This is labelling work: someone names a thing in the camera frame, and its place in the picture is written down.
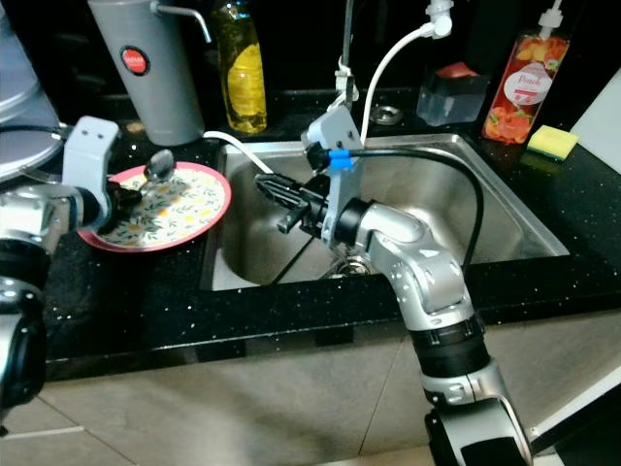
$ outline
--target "black countertop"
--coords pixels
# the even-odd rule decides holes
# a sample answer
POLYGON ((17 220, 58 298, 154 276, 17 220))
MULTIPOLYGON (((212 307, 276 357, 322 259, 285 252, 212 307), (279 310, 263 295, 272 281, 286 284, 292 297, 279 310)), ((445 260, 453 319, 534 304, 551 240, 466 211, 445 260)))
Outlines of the black countertop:
MULTIPOLYGON (((321 115, 329 95, 275 99, 271 127, 257 140, 297 140, 321 115)), ((405 108, 412 96, 404 90, 382 99, 405 108)), ((621 176, 580 146, 557 163, 524 147, 482 140, 472 127, 440 131, 471 132, 479 152, 570 251, 472 265, 467 283, 483 320, 499 324, 621 308, 621 176)), ((407 111, 397 127, 372 128, 370 135, 429 131, 407 111)), ((217 167, 214 149, 200 141, 175 154, 217 167)), ((125 131, 111 171, 142 164, 155 150, 144 133, 125 131)), ((67 235, 46 288, 49 379, 242 356, 245 343, 256 339, 317 331, 338 335, 339 329, 401 318, 381 276, 202 290, 208 237, 169 250, 117 254, 67 235)))

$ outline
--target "yellow sponge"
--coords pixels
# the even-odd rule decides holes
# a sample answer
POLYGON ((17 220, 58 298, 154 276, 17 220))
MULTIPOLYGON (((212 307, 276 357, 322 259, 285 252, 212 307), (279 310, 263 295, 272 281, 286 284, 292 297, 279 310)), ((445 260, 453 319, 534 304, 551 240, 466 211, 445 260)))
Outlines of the yellow sponge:
POLYGON ((557 160, 565 160, 578 139, 575 134, 543 125, 529 141, 528 149, 557 160))

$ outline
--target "stainless steel sink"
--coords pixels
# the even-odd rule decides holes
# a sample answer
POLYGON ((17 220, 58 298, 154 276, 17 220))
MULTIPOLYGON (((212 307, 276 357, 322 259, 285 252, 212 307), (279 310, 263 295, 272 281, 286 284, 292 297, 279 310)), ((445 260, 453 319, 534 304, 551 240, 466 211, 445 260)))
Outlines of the stainless steel sink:
MULTIPOLYGON (((249 145, 275 172, 300 182, 311 168, 301 143, 249 145)), ((452 134, 376 138, 373 148, 408 147, 458 157, 483 185, 485 211, 473 263, 499 262, 568 251, 508 189, 478 154, 452 134)), ((276 228, 286 211, 268 202, 254 185, 258 169, 239 151, 227 147, 226 178, 233 199, 218 230, 212 289, 231 289, 270 283, 300 250, 308 235, 294 228, 283 235, 276 228)), ((474 223, 474 193, 466 178, 437 162, 401 157, 364 160, 362 197, 375 199, 426 220, 439 243, 460 260, 474 223)), ((338 258, 319 240, 311 243, 282 283, 321 278, 338 258)))

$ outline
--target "floral plate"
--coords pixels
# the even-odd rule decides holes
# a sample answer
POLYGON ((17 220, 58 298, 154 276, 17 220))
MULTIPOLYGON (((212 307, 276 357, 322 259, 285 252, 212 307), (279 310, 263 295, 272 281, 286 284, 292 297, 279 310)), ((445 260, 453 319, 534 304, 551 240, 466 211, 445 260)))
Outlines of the floral plate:
MULTIPOLYGON (((123 187, 138 189, 146 181, 145 166, 110 178, 123 187)), ((90 245, 116 252, 146 252, 179 245, 209 230, 226 212, 231 187, 215 170, 198 163, 177 162, 164 183, 150 183, 134 214, 111 232, 98 235, 81 230, 90 245)))

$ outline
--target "dish soap bottle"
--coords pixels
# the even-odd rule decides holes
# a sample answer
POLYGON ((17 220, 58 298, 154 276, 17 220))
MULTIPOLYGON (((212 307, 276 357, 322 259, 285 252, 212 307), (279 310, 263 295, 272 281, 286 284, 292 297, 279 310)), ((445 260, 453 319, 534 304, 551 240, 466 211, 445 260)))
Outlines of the dish soap bottle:
POLYGON ((506 144, 522 144, 563 61, 569 41, 553 32, 561 25, 561 0, 541 15, 539 32, 522 32, 515 42, 482 134, 506 144))
POLYGON ((243 133, 259 133, 267 127, 263 65, 246 1, 217 0, 211 18, 229 126, 243 133))

